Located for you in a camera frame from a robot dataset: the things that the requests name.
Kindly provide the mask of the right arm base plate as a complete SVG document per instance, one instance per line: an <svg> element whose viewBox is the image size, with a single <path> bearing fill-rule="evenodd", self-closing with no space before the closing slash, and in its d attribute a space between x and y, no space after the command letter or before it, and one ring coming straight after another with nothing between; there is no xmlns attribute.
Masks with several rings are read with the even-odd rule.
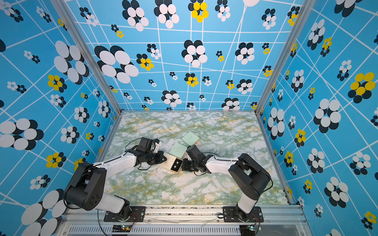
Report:
<svg viewBox="0 0 378 236"><path fill-rule="evenodd" d="M261 208L255 206L250 213L245 213L238 207L223 207L222 213L226 223L263 223L263 214Z"/></svg>

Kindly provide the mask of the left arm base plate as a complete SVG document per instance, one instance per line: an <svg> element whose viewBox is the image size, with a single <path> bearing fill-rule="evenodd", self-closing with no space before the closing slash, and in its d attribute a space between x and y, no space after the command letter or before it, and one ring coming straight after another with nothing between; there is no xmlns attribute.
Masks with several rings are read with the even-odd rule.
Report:
<svg viewBox="0 0 378 236"><path fill-rule="evenodd" d="M120 213L105 213L104 222L143 222L146 213L145 206L127 206Z"/></svg>

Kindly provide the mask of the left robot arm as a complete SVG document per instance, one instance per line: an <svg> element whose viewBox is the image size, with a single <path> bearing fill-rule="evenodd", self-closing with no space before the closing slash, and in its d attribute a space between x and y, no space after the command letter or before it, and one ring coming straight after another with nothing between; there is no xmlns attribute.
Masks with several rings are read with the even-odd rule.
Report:
<svg viewBox="0 0 378 236"><path fill-rule="evenodd" d="M104 192L105 182L117 173L142 163L153 166L165 162L167 158L159 150L160 146L160 140L143 137L138 145L127 149L119 157L94 164L80 163L65 189L65 205L73 204L86 211L104 210L122 221L136 217L128 200Z"/></svg>

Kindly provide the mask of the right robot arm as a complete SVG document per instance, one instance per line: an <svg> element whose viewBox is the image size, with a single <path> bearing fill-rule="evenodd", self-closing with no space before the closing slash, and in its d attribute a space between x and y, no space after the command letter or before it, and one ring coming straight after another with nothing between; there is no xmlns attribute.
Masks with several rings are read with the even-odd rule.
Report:
<svg viewBox="0 0 378 236"><path fill-rule="evenodd" d="M231 217L246 222L254 216L256 203L270 189L268 184L273 183L270 174L262 166L246 153L236 159L219 159L212 153L206 155L201 152L196 145L189 146L186 153L190 159L184 160L183 171L229 175L239 186L242 195Z"/></svg>

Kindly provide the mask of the beige drawer jewelry box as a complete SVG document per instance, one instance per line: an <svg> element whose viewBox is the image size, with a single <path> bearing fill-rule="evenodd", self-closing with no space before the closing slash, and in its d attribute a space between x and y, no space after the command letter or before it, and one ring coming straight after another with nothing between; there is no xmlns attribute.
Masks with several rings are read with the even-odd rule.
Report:
<svg viewBox="0 0 378 236"><path fill-rule="evenodd" d="M159 164L159 167L172 173L178 174L182 169L183 159L177 158L173 155L170 155L169 153L164 153L164 156L167 158L167 161Z"/></svg>

